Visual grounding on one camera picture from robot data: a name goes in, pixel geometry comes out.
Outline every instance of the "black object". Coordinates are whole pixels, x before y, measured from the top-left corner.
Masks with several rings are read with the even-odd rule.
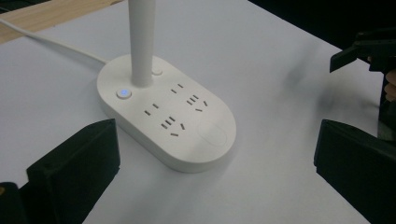
[[[331,57],[330,72],[369,56],[373,58],[370,71],[386,74],[396,67],[396,27],[359,32],[351,47]]]
[[[115,120],[91,124],[31,165],[29,182],[21,189],[10,183],[0,186],[13,195],[0,195],[0,205],[14,211],[0,207],[0,223],[80,224],[119,169]],[[12,221],[23,213],[26,221]]]
[[[249,1],[339,49],[348,48],[360,31],[396,26],[392,1]]]
[[[0,13],[30,7],[49,0],[0,0]]]
[[[371,223],[396,223],[396,148],[344,123],[323,120],[317,173]]]
[[[371,56],[370,71],[384,75],[396,68],[396,27],[359,32],[351,47],[334,54],[330,61],[330,72],[352,63],[358,58]],[[383,87],[388,82],[383,80]],[[396,131],[396,102],[388,102],[386,93],[381,93],[379,117],[384,124]]]

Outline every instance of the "electrical outlet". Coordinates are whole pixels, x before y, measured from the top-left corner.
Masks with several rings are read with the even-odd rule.
[[[130,55],[106,64],[97,89],[102,108],[169,167],[197,173],[215,165],[236,136],[232,112],[220,98],[170,63],[153,57],[153,84],[131,82]]]

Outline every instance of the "white power strip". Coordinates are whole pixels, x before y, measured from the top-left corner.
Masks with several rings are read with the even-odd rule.
[[[107,63],[97,78],[104,111],[169,167],[185,173],[209,169],[231,148],[233,113],[220,98],[170,63],[153,57],[153,84],[132,84],[131,56]]]

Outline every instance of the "oval power strip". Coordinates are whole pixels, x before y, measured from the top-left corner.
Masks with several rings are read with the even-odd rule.
[[[97,78],[102,108],[167,166],[198,173],[215,165],[236,136],[233,113],[219,97],[170,63],[153,57],[153,84],[132,84],[131,56],[107,63]]]

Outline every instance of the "blue indicator light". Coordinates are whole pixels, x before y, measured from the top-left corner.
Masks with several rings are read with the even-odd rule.
[[[129,93],[128,90],[122,90],[122,91],[121,91],[121,94],[122,94],[122,95],[128,95],[128,93]]]

